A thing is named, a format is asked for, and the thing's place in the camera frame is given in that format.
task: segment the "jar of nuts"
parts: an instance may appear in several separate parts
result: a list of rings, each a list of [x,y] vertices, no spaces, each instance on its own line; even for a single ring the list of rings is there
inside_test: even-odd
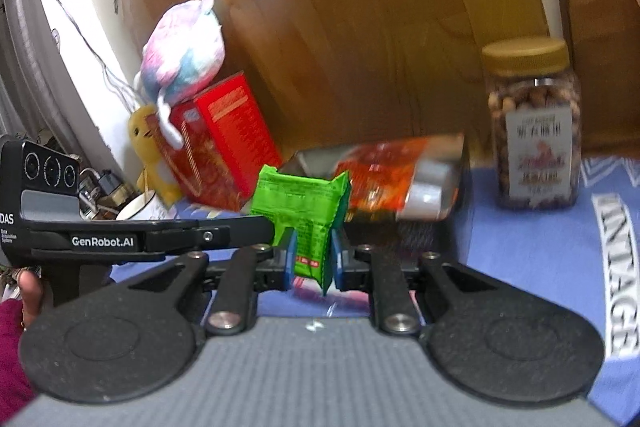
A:
[[[580,177],[580,86],[561,39],[520,38],[482,49],[500,204],[561,208]]]

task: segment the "screw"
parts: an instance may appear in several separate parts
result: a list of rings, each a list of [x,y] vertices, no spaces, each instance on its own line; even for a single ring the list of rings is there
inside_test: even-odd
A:
[[[241,317],[233,312],[216,312],[209,317],[209,324],[219,330],[230,330],[240,324]]]
[[[389,315],[385,319],[386,329],[394,333],[406,333],[407,331],[415,330],[417,325],[418,322],[413,317],[404,313]]]

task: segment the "green wrapper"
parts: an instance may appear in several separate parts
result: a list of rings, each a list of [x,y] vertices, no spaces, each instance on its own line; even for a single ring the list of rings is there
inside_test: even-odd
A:
[[[329,233],[343,222],[349,193],[347,172],[327,181],[280,174],[265,165],[251,205],[251,214],[262,214],[273,222],[274,245],[285,229],[296,229],[296,275],[315,279],[325,293],[333,278]]]

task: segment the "yellow plush toy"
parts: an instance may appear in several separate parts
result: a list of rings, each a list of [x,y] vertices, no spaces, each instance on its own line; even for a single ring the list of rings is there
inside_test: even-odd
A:
[[[145,105],[134,112],[129,118],[129,139],[144,166],[144,170],[138,178],[138,188],[142,191],[145,190],[146,171],[148,188],[155,190],[162,202],[169,207],[182,198],[182,192],[171,171],[164,163],[156,141],[146,123],[146,117],[155,113],[156,107],[153,105]]]

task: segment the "hand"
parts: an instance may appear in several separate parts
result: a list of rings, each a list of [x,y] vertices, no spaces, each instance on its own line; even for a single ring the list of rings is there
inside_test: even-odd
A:
[[[22,296],[22,324],[28,328],[40,315],[44,292],[38,276],[29,270],[22,270],[18,275],[18,287]]]

